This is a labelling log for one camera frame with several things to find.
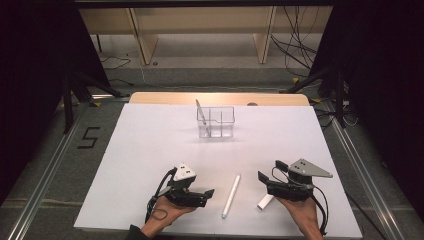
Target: hand-mounted device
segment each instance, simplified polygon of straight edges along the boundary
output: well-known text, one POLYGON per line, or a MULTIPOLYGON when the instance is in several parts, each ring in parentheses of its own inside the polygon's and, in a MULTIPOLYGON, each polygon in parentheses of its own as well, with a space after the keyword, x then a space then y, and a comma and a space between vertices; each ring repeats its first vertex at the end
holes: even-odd
POLYGON ((155 195, 147 204, 146 221, 149 219, 156 201, 160 196, 165 196, 173 204, 182 207, 206 206, 207 200, 212 198, 215 190, 211 189, 205 193, 190 192, 188 188, 195 179, 196 173, 184 163, 181 163, 178 168, 174 167, 169 170, 159 184, 155 195), (171 179, 168 181, 167 186, 160 191, 168 176, 171 176, 171 179))
POLYGON ((290 166, 279 160, 275 161, 275 167, 272 169, 272 176, 277 179, 278 182, 269 180, 265 174, 258 171, 258 179, 266 185, 268 194, 294 202, 305 201, 309 197, 315 201, 323 215, 323 222, 320 231, 321 234, 325 235, 325 227, 328 221, 327 199, 321 189, 312 183, 312 177, 332 178, 333 174, 319 168, 305 159, 299 159, 290 166), (280 170, 287 177, 287 183, 275 177, 275 169, 280 170), (313 195, 314 188, 317 188, 324 196, 327 206, 327 215, 321 204, 313 195))

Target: gray carpet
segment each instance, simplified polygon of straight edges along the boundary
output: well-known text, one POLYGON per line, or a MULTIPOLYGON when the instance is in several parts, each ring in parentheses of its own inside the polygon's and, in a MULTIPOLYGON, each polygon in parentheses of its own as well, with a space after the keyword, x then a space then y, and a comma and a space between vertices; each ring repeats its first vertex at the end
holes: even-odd
MULTIPOLYGON (((123 93, 137 91, 278 93, 278 89, 286 89, 293 85, 292 75, 284 69, 145 69, 144 80, 142 72, 138 69, 108 70, 107 74, 112 80, 112 87, 123 93), (113 79, 120 79, 134 85, 113 79)), ((104 94, 103 91, 96 88, 90 88, 90 90, 93 94, 104 94)), ((316 90, 317 87, 305 88, 302 93, 314 98, 317 97, 316 90)), ((99 107, 90 107, 82 116, 65 158, 25 239, 123 239, 125 236, 125 232, 93 233, 72 227, 124 105, 122 101, 101 101, 100 103, 99 107), (78 148, 91 144, 91 141, 82 139, 89 127, 99 128, 89 132, 89 136, 95 136, 98 140, 93 148, 78 148)), ((321 118, 320 122, 325 125, 329 119, 321 118)), ((7 237, 20 211, 25 206, 26 200, 31 196, 63 136, 63 129, 64 113, 59 106, 53 116, 51 128, 40 144, 39 151, 22 173, 7 201, 0 208, 0 239, 7 237)), ((360 124, 360 121, 355 126, 348 126, 347 129, 381 194, 393 211, 406 239, 422 239, 424 236, 422 221, 409 205, 389 170, 380 163, 379 154, 373 143, 370 142, 366 129, 360 124)), ((323 133, 345 190, 354 197, 360 207, 383 231, 333 126, 329 125, 323 129, 323 133)), ((358 207, 353 204, 351 206, 364 239, 381 239, 358 207)), ((173 239, 204 238, 174 237, 173 239)))

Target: person's right hand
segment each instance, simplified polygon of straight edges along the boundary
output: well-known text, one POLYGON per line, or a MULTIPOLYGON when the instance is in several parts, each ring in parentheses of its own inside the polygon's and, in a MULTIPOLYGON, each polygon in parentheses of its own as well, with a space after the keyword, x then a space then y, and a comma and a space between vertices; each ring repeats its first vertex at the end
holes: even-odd
POLYGON ((303 202, 293 202, 278 197, 276 199, 287 208, 306 239, 323 239, 318 227, 317 207, 312 198, 308 198, 303 202))

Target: white desk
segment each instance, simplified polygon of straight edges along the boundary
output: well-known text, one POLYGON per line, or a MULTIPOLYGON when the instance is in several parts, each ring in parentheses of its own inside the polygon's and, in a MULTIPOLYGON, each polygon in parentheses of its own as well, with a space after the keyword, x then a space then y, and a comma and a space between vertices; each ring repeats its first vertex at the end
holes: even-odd
MULTIPOLYGON (((197 173, 190 190, 215 189, 215 194, 205 208, 182 216, 165 234, 302 236, 277 201, 263 211, 256 207, 266 193, 257 171, 271 177, 276 159, 291 164, 305 158, 334 174, 332 179, 314 178, 329 203, 327 237, 362 237, 312 107, 235 106, 235 117, 233 138, 200 139, 194 105, 125 105, 75 227, 141 226, 146 204, 162 177, 184 162, 197 173), (242 178, 223 220, 221 213, 237 173, 242 178)), ((318 191, 315 195, 324 204, 318 191)))

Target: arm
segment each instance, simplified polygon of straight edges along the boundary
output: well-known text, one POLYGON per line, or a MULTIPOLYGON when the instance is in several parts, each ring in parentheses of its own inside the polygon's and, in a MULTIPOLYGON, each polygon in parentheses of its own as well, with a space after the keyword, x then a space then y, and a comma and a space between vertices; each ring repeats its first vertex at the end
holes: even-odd
POLYGON ((139 229, 131 225, 130 231, 125 239, 152 239, 165 227, 171 225, 181 215, 193 212, 194 210, 196 210, 196 208, 180 207, 168 201, 168 199, 164 196, 159 197, 150 218, 147 220, 144 226, 139 229))
POLYGON ((292 202, 283 198, 276 199, 287 208, 306 239, 323 239, 318 227, 316 204, 312 198, 308 198, 303 202, 292 202))

